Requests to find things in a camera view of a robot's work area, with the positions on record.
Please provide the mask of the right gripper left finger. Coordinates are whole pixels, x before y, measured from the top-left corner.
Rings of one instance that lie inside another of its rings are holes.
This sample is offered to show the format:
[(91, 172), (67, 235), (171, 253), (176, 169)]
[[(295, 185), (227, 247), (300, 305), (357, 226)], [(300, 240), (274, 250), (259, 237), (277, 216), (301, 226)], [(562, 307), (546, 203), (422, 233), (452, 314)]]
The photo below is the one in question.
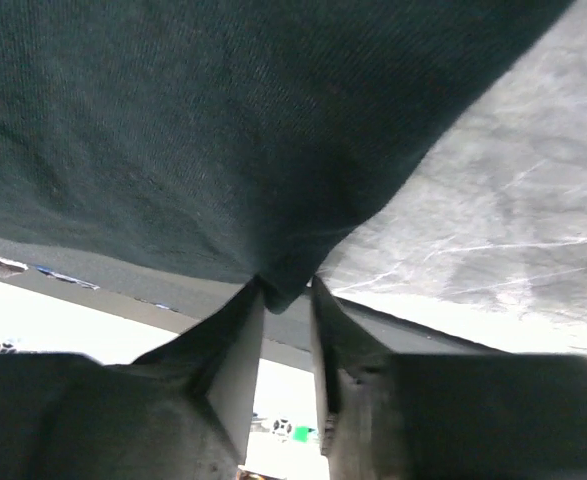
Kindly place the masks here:
[(264, 298), (220, 310), (129, 364), (0, 354), (0, 479), (231, 479), (245, 461)]

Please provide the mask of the black t-shirt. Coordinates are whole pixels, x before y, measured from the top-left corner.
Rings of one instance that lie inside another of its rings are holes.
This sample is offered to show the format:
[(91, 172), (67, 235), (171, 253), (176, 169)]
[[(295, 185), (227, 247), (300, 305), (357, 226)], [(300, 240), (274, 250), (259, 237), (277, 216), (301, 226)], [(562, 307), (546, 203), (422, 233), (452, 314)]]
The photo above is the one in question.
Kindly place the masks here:
[(565, 1), (0, 1), (0, 238), (304, 290)]

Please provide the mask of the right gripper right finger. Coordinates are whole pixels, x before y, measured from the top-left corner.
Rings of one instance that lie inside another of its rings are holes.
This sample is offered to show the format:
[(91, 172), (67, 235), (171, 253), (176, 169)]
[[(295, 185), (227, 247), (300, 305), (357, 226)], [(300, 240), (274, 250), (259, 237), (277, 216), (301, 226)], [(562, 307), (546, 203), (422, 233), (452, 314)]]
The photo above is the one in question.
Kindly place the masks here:
[(400, 353), (311, 283), (320, 448), (334, 479), (587, 479), (587, 358)]

